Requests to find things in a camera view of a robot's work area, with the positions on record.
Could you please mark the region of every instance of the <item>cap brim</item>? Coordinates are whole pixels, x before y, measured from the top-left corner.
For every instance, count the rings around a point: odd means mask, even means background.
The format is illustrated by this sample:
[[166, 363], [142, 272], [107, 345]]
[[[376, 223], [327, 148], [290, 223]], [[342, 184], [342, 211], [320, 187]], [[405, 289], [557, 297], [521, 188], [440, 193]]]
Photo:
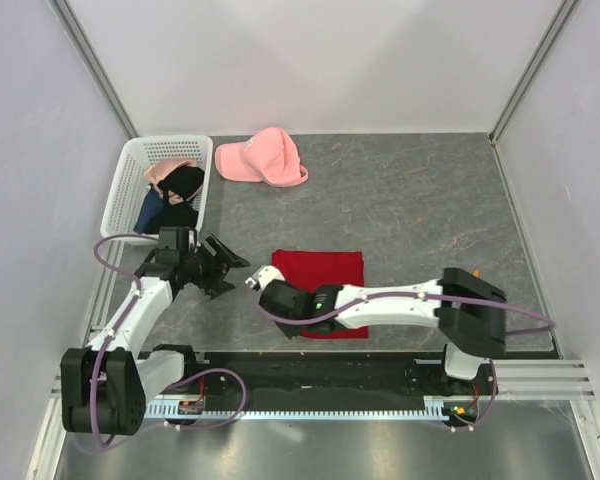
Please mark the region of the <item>cap brim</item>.
[[235, 182], [261, 182], [262, 177], [256, 175], [242, 157], [244, 146], [244, 143], [227, 143], [216, 149], [218, 173]]

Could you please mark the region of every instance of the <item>white wall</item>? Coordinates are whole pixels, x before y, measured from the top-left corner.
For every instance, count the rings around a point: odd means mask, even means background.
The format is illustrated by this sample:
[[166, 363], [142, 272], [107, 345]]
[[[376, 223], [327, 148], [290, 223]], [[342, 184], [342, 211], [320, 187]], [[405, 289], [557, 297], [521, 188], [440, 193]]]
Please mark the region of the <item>white wall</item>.
[[559, 0], [70, 0], [141, 134], [488, 131]]
[[22, 479], [124, 144], [46, 0], [0, 1], [0, 479]]
[[559, 339], [600, 400], [600, 0], [580, 2], [501, 148]]

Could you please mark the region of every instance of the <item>baseball cap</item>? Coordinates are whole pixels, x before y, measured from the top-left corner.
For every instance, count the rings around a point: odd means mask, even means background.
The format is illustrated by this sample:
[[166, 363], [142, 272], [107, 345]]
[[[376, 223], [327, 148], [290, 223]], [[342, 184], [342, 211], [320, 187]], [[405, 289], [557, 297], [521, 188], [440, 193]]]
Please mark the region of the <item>baseball cap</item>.
[[220, 145], [215, 162], [220, 175], [236, 182], [292, 187], [309, 178], [309, 171], [300, 163], [296, 144], [279, 127], [265, 128], [247, 142]]

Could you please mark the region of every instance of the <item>pink cloth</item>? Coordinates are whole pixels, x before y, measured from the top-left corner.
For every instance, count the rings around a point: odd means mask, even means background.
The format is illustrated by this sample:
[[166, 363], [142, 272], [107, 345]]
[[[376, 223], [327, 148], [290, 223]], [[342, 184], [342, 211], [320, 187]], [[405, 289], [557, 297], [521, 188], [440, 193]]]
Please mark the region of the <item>pink cloth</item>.
[[[153, 189], [158, 192], [158, 195], [160, 195], [160, 198], [162, 198], [162, 190], [158, 188], [158, 183], [167, 178], [176, 168], [183, 166], [197, 167], [198, 162], [191, 158], [167, 158], [156, 163], [155, 165], [151, 165], [149, 170], [147, 170], [144, 174], [144, 178], [147, 180], [147, 182], [153, 184]], [[180, 195], [169, 192], [169, 203], [171, 205], [175, 205], [176, 203], [181, 203], [185, 200], [188, 202], [201, 191], [202, 187], [196, 190], [196, 192], [187, 199], [183, 199]]]
[[216, 168], [227, 180], [266, 182], [274, 187], [292, 187], [309, 178], [296, 144], [278, 127], [266, 128], [248, 142], [220, 145]]

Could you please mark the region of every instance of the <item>white basket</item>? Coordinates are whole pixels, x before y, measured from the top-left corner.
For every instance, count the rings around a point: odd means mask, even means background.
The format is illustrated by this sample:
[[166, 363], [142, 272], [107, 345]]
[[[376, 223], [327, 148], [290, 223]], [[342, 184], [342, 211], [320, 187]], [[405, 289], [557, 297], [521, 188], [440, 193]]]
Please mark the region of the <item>white basket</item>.
[[[161, 135], [129, 140], [122, 149], [111, 182], [100, 233], [105, 237], [134, 233], [133, 226], [149, 188], [144, 173], [154, 163], [176, 157], [197, 160], [198, 166], [205, 171], [202, 192], [193, 202], [193, 207], [198, 210], [196, 230], [200, 232], [209, 191], [212, 154], [213, 142], [204, 135]], [[151, 242], [131, 238], [124, 241], [136, 245]]]

